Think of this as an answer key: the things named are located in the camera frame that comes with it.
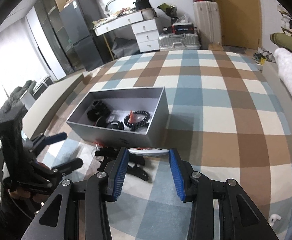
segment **white disc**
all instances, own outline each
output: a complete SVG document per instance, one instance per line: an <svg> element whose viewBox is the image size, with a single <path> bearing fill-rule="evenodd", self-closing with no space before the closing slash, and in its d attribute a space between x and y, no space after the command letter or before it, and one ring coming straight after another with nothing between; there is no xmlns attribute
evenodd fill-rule
<svg viewBox="0 0 292 240"><path fill-rule="evenodd" d="M169 150L161 149L161 148L136 147L136 148L130 148L129 152L135 155L161 156L161 155L168 154Z"/></svg>

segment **suitcase handle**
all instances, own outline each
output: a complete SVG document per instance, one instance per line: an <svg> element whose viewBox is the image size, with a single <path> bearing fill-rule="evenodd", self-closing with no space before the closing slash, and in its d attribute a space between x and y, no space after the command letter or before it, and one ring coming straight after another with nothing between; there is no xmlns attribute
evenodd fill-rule
<svg viewBox="0 0 292 240"><path fill-rule="evenodd" d="M184 43L182 43L182 42L174 42L173 44L172 44L172 49L177 45L177 44L179 44L179 45L181 45L182 47L186 47L185 45L184 45Z"/></svg>
<svg viewBox="0 0 292 240"><path fill-rule="evenodd" d="M179 38L184 38L185 34L170 34L169 38L173 38L173 39L179 39Z"/></svg>

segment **silver suitcase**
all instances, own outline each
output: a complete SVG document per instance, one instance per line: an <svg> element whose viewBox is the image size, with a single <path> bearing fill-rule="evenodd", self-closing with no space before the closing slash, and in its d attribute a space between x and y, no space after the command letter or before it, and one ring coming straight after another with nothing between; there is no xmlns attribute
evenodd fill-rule
<svg viewBox="0 0 292 240"><path fill-rule="evenodd" d="M196 33L161 34L158 37L158 43L160 51L200 49L200 43Z"/></svg>

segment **desk leg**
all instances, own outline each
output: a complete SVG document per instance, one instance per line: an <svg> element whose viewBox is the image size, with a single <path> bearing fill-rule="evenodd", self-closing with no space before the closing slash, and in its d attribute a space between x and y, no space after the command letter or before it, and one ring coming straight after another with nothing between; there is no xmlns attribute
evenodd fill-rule
<svg viewBox="0 0 292 240"><path fill-rule="evenodd" d="M104 34L103 34L103 37L104 37L105 43L106 43L106 45L107 45L107 48L108 48L108 50L109 50L109 52L110 52L111 57L113 58L113 60L115 60L115 58L114 58L114 56L113 56L113 52L111 51L111 49L110 49L110 47L109 47L109 44L108 44L108 41L107 41L107 39L106 39L106 37L105 37Z"/></svg>

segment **white suitcase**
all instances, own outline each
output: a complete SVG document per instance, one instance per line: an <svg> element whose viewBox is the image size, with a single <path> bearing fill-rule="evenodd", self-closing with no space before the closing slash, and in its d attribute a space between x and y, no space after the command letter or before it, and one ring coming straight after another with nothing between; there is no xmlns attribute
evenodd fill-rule
<svg viewBox="0 0 292 240"><path fill-rule="evenodd" d="M218 3L194 2L193 12L200 32L201 48L208 49L209 44L221 45L221 26Z"/></svg>

